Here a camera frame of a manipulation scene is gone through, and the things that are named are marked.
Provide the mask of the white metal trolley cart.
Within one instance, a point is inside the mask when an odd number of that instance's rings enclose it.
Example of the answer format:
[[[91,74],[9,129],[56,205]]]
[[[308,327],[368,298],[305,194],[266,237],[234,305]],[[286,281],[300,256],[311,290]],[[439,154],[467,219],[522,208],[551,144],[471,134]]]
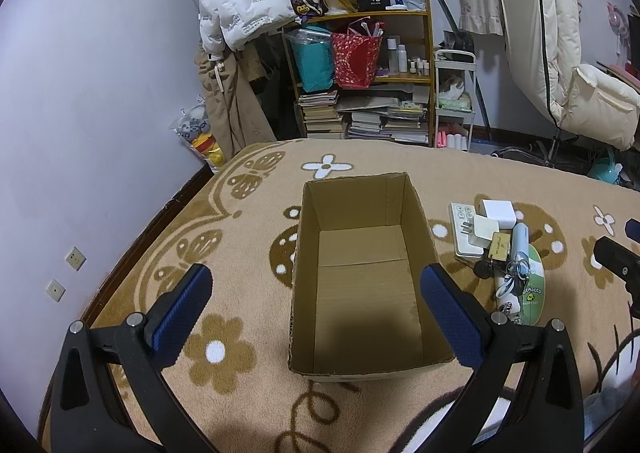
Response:
[[[433,63],[435,145],[469,152],[475,124],[476,56],[440,48]]]

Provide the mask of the tan trench coat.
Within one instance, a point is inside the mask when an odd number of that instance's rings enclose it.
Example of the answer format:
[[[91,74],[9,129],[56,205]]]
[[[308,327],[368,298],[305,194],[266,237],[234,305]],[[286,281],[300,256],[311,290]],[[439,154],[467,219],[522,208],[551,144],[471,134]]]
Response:
[[[224,158],[230,160],[244,147],[255,143],[276,141],[233,52],[227,51],[222,61],[214,61],[199,48],[194,63],[198,68],[210,129]]]

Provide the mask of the beige NFC tag card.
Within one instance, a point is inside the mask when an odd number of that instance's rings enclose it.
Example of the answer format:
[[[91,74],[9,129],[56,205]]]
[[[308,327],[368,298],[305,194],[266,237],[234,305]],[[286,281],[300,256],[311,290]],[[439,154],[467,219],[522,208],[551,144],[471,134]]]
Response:
[[[498,262],[507,262],[510,257],[511,234],[495,232],[488,248],[488,258]]]

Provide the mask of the plush toys in bag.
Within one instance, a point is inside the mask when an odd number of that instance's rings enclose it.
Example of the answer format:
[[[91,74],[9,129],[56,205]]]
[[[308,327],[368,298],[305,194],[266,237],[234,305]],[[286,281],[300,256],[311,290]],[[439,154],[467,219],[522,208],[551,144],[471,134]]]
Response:
[[[186,143],[192,152],[216,174],[226,163],[224,153],[214,137],[204,105],[183,109],[169,129]]]

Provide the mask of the light blue handle tool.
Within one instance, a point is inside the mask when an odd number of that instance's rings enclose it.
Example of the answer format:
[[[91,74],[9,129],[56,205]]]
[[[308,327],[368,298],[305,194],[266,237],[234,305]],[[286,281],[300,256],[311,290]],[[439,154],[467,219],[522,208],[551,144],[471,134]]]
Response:
[[[530,273],[528,252],[528,226],[518,222],[512,230],[509,261],[506,262],[506,271],[511,277],[527,280]]]

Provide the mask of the red patterned gift bag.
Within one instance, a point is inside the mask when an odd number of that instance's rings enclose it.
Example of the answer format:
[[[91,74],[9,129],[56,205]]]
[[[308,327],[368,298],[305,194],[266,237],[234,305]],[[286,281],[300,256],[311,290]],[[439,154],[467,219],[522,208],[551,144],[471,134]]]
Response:
[[[385,23],[370,16],[351,22],[344,32],[332,32],[334,77],[338,87],[362,90],[371,86],[378,70],[378,56]]]

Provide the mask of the wooden shelf unit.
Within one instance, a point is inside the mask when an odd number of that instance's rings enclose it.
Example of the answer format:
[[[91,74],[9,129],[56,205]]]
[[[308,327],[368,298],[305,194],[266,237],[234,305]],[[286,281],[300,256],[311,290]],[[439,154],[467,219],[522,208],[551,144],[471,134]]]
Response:
[[[337,86],[333,77],[333,86],[326,90],[337,90],[340,96],[336,109],[344,121],[343,138],[383,139],[430,146],[433,142],[431,131],[435,126],[433,78],[428,69],[415,70],[407,53],[410,46],[420,44],[423,46],[421,62],[428,68],[434,67],[430,0],[424,0],[424,7],[417,11],[397,8],[326,14],[311,17],[301,25],[292,23],[285,26],[282,41],[294,87],[294,112],[300,133],[306,136],[297,100],[299,95],[307,92],[303,90],[294,53],[285,35],[293,29],[311,25],[324,28],[331,34],[344,32],[351,22],[366,16],[385,23],[378,70],[371,86],[362,90],[345,90]]]

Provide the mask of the teal storage bag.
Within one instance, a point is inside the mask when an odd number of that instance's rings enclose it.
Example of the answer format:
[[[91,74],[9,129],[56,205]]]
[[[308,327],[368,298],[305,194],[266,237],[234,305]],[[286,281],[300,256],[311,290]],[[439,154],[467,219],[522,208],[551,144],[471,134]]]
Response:
[[[289,31],[285,39],[294,53],[303,90],[307,93],[329,90],[334,83],[331,33],[311,25]]]

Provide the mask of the cream padded chair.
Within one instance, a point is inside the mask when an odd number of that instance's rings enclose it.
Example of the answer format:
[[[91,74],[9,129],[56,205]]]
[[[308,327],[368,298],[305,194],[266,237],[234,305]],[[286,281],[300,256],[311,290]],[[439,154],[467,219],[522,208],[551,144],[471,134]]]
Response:
[[[579,0],[500,0],[513,81],[555,128],[629,150],[639,93],[582,61]]]

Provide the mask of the beige floral carpet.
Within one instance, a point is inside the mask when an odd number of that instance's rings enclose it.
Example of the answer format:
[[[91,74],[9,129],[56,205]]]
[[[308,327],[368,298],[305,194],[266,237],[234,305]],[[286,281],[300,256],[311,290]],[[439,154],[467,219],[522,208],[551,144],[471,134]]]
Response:
[[[366,141],[241,150],[55,369],[55,452],[634,452],[639,196]]]

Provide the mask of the white square power adapter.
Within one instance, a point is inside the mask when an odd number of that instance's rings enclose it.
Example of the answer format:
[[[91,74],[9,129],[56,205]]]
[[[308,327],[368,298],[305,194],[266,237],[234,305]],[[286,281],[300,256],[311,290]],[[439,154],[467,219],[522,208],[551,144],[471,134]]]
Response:
[[[487,249],[490,246],[494,234],[500,230],[498,221],[480,214],[473,214],[471,218],[463,223],[462,228],[468,243],[471,246],[483,249]]]

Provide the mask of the black key bunch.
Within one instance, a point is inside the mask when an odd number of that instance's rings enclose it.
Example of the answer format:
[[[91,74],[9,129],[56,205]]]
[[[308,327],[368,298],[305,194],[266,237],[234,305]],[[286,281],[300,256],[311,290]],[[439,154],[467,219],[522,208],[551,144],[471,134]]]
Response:
[[[493,279],[495,274],[500,271],[495,262],[488,259],[477,260],[473,265],[474,274],[482,280]]]

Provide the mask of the brown cardboard box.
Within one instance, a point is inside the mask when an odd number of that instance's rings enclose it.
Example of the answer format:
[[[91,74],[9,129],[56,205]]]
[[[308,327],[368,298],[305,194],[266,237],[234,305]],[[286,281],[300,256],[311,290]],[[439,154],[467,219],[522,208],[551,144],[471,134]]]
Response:
[[[421,295],[437,262],[405,172],[310,181],[292,274],[288,368],[313,381],[368,381],[454,357]]]

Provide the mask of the green oval Pochacco board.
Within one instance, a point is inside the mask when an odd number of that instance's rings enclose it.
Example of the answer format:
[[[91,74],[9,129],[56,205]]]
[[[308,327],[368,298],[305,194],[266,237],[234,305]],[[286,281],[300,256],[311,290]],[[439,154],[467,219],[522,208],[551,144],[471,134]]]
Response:
[[[516,324],[535,326],[540,322],[544,300],[546,300],[546,278],[544,266],[536,248],[528,245],[530,273],[528,283],[523,289],[521,298],[522,309],[514,319],[509,319]]]

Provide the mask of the white wall socket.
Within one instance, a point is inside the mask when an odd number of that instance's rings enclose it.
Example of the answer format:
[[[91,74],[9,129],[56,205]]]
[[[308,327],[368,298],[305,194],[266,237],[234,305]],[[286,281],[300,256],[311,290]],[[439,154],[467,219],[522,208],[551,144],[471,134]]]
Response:
[[[58,283],[57,280],[50,280],[46,287],[46,293],[56,302],[59,303],[64,296],[66,288]]]
[[[77,247],[73,247],[66,255],[65,261],[74,271],[79,271],[86,262],[86,256]]]

